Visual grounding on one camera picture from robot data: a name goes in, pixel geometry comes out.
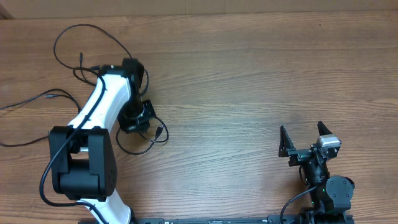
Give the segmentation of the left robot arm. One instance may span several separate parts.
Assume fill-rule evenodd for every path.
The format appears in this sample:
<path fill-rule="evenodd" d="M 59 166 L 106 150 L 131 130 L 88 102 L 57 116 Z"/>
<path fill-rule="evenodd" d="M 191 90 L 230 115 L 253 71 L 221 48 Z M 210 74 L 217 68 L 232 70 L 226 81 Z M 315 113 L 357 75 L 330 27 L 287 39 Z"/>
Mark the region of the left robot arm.
<path fill-rule="evenodd" d="M 134 215 L 116 190 L 118 171 L 110 138 L 115 123 L 125 133 L 149 129 L 155 117 L 149 100 L 139 89 L 145 68 L 136 58 L 121 65 L 103 65 L 88 101 L 67 126 L 49 132 L 54 191 L 71 205 L 86 207 L 98 223 L 133 223 Z"/>

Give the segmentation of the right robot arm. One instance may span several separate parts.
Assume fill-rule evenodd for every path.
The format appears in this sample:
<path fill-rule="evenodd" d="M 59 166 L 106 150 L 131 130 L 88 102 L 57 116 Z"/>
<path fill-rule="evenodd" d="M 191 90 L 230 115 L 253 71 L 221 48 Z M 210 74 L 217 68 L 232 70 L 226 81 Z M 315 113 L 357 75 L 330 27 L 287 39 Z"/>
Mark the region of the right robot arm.
<path fill-rule="evenodd" d="M 344 176 L 330 175 L 327 162 L 338 155 L 341 140 L 322 121 L 317 123 L 319 137 L 308 149 L 296 149 L 285 126 L 280 127 L 279 157 L 288 157 L 289 166 L 299 167 L 300 180 L 308 189 L 291 198 L 281 209 L 279 223 L 354 223 L 346 211 L 351 209 L 354 182 Z M 287 207 L 309 194 L 312 206 L 287 218 Z"/>

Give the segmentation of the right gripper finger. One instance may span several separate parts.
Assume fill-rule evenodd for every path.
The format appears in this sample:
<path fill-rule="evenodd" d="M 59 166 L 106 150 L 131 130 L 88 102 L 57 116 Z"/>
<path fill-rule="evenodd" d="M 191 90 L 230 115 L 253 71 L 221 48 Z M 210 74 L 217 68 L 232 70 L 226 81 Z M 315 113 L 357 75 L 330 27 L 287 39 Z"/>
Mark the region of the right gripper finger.
<path fill-rule="evenodd" d="M 322 121 L 317 123 L 318 133 L 320 136 L 331 135 L 332 132 L 324 125 Z"/>
<path fill-rule="evenodd" d="M 279 157 L 288 157 L 295 151 L 295 146 L 290 139 L 287 130 L 284 125 L 280 127 L 280 144 L 279 144 Z"/>

